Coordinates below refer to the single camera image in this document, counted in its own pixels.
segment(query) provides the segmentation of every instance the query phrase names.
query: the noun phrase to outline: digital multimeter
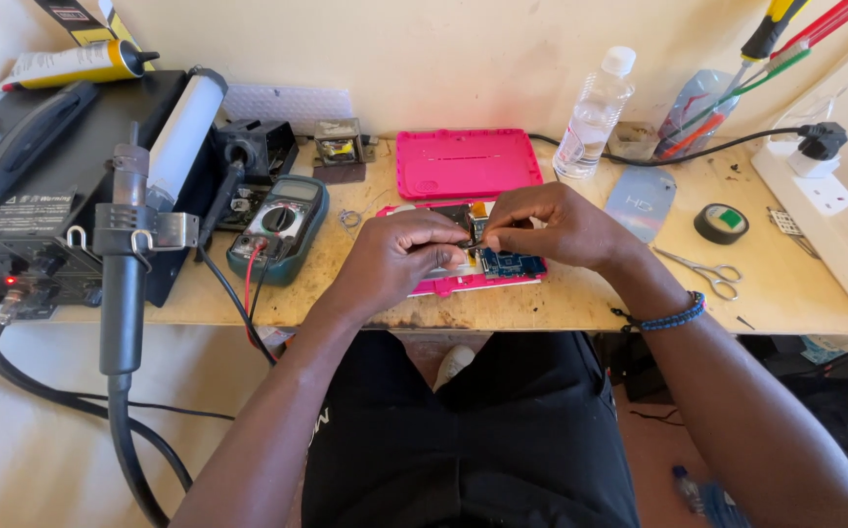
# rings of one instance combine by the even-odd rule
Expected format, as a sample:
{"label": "digital multimeter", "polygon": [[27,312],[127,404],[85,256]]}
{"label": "digital multimeter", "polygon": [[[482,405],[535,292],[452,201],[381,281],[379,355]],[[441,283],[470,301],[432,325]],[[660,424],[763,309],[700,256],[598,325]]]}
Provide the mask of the digital multimeter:
{"label": "digital multimeter", "polygon": [[244,278],[251,255],[263,246],[255,255],[252,281],[260,278],[267,266],[265,284],[290,284],[303,266],[327,210],[329,192],[321,181],[304,176],[279,177],[258,214],[229,248],[226,258],[230,269]]}

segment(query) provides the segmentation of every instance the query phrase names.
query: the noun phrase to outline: braided bracelet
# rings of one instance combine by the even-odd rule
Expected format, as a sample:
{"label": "braided bracelet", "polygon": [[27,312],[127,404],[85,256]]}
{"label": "braided bracelet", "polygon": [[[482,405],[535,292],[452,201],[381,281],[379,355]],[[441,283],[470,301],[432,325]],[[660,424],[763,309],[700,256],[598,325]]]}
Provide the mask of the braided bracelet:
{"label": "braided bracelet", "polygon": [[614,315],[626,318],[626,321],[629,322],[628,325],[623,327],[622,331],[632,331],[633,327],[638,328],[640,331],[672,328],[685,324],[689,320],[698,318],[698,316],[704,313],[704,310],[707,308],[707,302],[704,300],[703,293],[700,293],[699,291],[688,291],[688,293],[691,294],[691,299],[694,300],[694,306],[691,306],[690,308],[678,315],[669,316],[667,318],[642,321],[637,318],[633,318],[632,316],[630,316],[623,310],[620,310],[619,308],[610,308],[609,310]]}

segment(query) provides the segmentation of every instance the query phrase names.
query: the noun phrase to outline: black electrical tape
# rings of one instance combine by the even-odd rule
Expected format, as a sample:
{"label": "black electrical tape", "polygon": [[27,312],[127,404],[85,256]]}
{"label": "black electrical tape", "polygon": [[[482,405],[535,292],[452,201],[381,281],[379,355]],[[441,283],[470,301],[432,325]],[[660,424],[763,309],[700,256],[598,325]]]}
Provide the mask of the black electrical tape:
{"label": "black electrical tape", "polygon": [[746,215],[724,204],[710,204],[694,217],[694,228],[715,244],[728,245],[738,240],[749,230]]}

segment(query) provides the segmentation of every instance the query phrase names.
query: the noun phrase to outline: person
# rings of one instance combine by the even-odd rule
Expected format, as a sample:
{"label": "person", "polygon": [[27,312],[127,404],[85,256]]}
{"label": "person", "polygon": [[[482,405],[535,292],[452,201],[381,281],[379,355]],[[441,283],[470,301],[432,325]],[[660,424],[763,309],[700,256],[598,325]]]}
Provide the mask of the person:
{"label": "person", "polygon": [[[546,227],[520,227],[533,217]],[[304,528],[638,526],[612,392],[583,333],[495,333],[434,393],[393,335],[361,330],[428,271],[463,263],[468,238],[429,210],[366,222],[172,527],[284,526],[304,461]],[[560,183],[502,194],[483,243],[594,270],[640,320],[695,306],[646,245]],[[642,335],[753,526],[848,527],[844,454],[710,314]]]}

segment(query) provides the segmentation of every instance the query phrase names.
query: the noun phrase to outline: yellow glue tube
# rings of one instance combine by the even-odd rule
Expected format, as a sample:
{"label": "yellow glue tube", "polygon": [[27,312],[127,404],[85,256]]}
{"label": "yellow glue tube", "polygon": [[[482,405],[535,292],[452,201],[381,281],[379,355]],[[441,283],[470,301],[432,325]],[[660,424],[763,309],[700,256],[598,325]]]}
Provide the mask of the yellow glue tube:
{"label": "yellow glue tube", "polygon": [[105,83],[143,76],[143,63],[159,58],[129,41],[95,42],[58,54],[20,54],[0,92],[64,87],[75,81]]}

